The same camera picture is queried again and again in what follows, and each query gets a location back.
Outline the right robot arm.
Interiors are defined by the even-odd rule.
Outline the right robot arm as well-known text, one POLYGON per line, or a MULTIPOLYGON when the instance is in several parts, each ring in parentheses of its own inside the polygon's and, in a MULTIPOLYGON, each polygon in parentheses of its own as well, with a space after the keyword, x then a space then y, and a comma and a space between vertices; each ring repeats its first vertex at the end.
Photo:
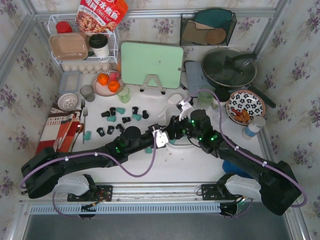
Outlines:
POLYGON ((182 120, 172 116, 164 130, 170 140, 184 136, 196 139, 206 154, 232 163, 256 180, 261 186, 259 193, 262 203, 275 215, 283 215, 302 194, 286 162, 275 163, 237 146, 221 131, 213 128, 205 110, 194 110, 190 117, 182 120))

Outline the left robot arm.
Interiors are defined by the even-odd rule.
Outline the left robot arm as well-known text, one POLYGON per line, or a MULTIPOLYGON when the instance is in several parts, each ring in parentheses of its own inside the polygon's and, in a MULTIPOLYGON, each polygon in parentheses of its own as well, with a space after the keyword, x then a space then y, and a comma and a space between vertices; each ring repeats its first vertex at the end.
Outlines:
POLYGON ((118 137, 104 146, 78 152, 56 152, 52 146, 43 148, 21 167, 20 183, 29 198, 37 199, 49 194, 58 180, 78 171, 93 168, 121 166, 129 155, 148 147, 162 148, 174 138, 173 129, 158 124, 141 133, 136 126, 127 127, 118 137))

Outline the white storage basket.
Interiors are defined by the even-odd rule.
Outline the white storage basket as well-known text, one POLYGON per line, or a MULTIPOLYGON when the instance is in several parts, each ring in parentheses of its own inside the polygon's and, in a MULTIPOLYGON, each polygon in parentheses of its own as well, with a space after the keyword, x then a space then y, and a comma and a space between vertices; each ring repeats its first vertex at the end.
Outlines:
MULTIPOLYGON (((175 105, 168 107, 164 114, 165 125, 167 126, 170 123, 172 116, 178 116, 179 114, 180 111, 175 105)), ((180 139, 175 139, 174 144, 170 144, 169 142, 167 145, 172 149, 187 149, 194 146, 190 143, 186 136, 183 136, 180 139)))

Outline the blue cloth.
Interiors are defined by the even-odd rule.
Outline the blue cloth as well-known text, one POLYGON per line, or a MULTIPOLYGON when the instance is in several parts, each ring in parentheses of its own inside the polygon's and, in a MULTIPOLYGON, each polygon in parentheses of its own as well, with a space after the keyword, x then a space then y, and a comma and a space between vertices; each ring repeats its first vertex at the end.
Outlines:
POLYGON ((239 167, 237 167, 236 165, 232 164, 231 162, 229 162, 227 160, 223 161, 222 169, 226 174, 234 174, 234 175, 238 175, 242 178, 252 179, 252 177, 250 175, 248 175, 246 172, 244 172, 239 167))

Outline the black coffee capsule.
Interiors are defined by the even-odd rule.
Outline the black coffee capsule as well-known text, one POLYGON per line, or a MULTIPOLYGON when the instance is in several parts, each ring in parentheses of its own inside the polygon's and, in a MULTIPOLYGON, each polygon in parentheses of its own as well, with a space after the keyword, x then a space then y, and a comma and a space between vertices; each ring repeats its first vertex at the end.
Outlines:
POLYGON ((102 118, 105 118, 105 117, 110 117, 111 116, 111 113, 109 111, 105 111, 105 112, 102 112, 101 113, 101 117, 102 118))
POLYGON ((124 127, 119 123, 115 127, 119 132, 123 133, 125 131, 124 127))
POLYGON ((109 126, 107 127, 107 134, 108 134, 108 135, 111 135, 111 134, 113 133, 114 129, 115 129, 114 126, 109 125, 109 126))
POLYGON ((131 118, 130 117, 123 117, 122 118, 122 123, 123 124, 126 124, 126 123, 128 123, 128 122, 130 122, 131 121, 131 118))
POLYGON ((102 127, 99 127, 96 132, 99 134, 100 137, 105 136, 105 131, 102 127))
POLYGON ((133 115, 137 115, 138 114, 138 111, 139 111, 139 108, 137 106, 133 106, 132 107, 132 114, 133 115))
POLYGON ((150 115, 148 114, 148 112, 147 112, 146 110, 143 110, 143 111, 142 111, 142 118, 143 118, 143 119, 148 119, 149 116, 150 116, 150 115))
POLYGON ((116 108, 115 108, 115 107, 111 107, 109 110, 110 110, 110 114, 111 114, 112 116, 115 116, 115 115, 116 115, 116 108))

